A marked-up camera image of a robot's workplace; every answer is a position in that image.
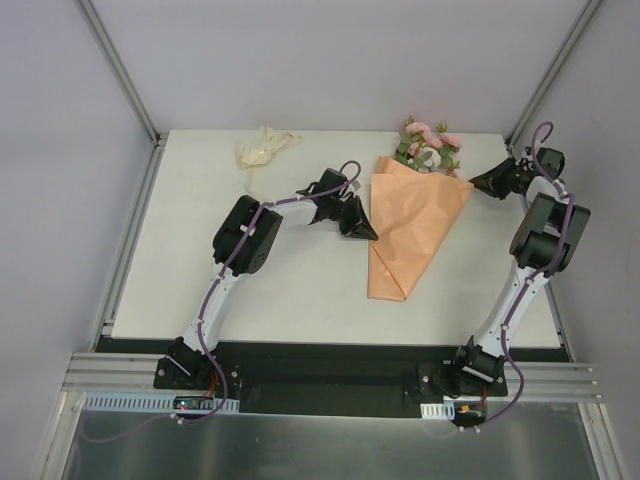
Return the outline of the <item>kraft wrapping paper sheet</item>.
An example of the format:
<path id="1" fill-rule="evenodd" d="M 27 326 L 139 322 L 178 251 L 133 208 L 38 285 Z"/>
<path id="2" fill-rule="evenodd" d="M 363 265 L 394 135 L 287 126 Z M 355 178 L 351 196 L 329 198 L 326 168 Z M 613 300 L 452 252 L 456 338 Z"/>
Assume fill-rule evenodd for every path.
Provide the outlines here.
<path id="1" fill-rule="evenodd" d="M 381 157 L 370 190 L 370 222 L 378 238 L 369 243 L 367 295 L 403 302 L 464 209 L 473 185 Z"/>

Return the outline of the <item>pink fake flower stem three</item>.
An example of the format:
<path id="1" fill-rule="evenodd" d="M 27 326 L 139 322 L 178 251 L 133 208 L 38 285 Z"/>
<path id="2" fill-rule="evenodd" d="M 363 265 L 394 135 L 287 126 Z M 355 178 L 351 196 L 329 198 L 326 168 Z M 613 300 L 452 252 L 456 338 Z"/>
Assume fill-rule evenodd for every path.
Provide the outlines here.
<path id="1" fill-rule="evenodd" d="M 466 181 L 468 179 L 467 174 L 461 168 L 460 162 L 451 157 L 448 157 L 447 162 L 445 163 L 445 174 L 447 176 L 457 178 L 463 181 Z"/>

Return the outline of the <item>pink fake flower stem one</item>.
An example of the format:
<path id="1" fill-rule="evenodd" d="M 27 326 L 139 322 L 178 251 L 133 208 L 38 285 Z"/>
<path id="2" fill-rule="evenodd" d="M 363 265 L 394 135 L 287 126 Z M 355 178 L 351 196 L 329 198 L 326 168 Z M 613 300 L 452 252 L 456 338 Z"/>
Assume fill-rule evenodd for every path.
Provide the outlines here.
<path id="1" fill-rule="evenodd" d="M 436 127 L 434 148 L 438 151 L 445 166 L 456 168 L 456 155 L 461 149 L 461 141 L 449 132 L 446 122 L 440 122 Z"/>

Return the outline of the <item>pink fake flower stem four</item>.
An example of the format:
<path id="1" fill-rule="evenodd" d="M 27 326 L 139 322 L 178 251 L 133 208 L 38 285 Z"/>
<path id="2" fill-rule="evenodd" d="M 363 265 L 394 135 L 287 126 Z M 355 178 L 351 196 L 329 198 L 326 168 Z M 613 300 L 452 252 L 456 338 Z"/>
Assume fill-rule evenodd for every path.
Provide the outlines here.
<path id="1" fill-rule="evenodd" d="M 410 166 L 418 172 L 434 172 L 442 168 L 442 156 L 433 147 L 412 146 L 410 157 Z"/>

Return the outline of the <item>pink fake flower stem two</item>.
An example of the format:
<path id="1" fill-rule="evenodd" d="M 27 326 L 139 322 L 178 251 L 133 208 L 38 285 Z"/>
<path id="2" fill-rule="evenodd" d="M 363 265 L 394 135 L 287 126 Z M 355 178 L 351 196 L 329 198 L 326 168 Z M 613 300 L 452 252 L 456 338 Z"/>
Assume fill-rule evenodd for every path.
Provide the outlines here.
<path id="1" fill-rule="evenodd" d="M 432 138 L 432 131 L 426 123 L 408 117 L 399 133 L 400 142 L 397 150 L 401 154 L 415 156 L 422 148 L 432 146 Z"/>

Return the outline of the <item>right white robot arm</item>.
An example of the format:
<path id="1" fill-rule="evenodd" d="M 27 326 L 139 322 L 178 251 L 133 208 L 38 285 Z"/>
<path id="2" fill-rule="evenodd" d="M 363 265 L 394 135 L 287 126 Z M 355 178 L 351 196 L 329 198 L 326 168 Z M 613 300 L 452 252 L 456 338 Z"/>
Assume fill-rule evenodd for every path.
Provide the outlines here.
<path id="1" fill-rule="evenodd" d="M 507 281 L 487 319 L 444 369 L 449 395 L 482 395 L 504 379 L 517 327 L 552 276 L 571 261 L 591 212 L 579 206 L 560 175 L 562 152 L 540 147 L 524 158 L 510 157 L 471 180 L 474 187 L 503 200 L 519 194 L 529 206 L 509 247 L 513 261 Z"/>

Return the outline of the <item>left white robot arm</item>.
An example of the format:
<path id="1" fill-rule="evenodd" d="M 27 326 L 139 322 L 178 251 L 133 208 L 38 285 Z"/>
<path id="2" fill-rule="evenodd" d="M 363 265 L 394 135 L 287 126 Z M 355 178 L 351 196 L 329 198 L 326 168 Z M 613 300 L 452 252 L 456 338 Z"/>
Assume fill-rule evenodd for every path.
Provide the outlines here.
<path id="1" fill-rule="evenodd" d="M 229 301 L 236 288 L 264 266 L 287 215 L 294 216 L 295 225 L 329 220 L 345 238 L 378 239 L 356 193 L 356 180 L 341 169 L 328 168 L 292 197 L 260 202 L 245 194 L 236 201 L 212 240 L 211 284 L 194 320 L 158 361 L 156 389 L 204 390 L 222 381 L 222 367 L 213 352 Z"/>

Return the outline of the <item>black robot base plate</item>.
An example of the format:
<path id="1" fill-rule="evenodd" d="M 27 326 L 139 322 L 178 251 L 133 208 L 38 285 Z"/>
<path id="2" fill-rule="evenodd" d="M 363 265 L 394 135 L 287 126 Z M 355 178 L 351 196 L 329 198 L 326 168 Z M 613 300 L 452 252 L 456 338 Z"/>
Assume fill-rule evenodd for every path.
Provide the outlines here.
<path id="1" fill-rule="evenodd" d="M 416 418 L 445 397 L 506 397 L 504 362 L 470 374 L 454 347 L 222 341 L 209 355 L 182 339 L 157 363 L 156 389 L 212 390 L 243 413 Z"/>

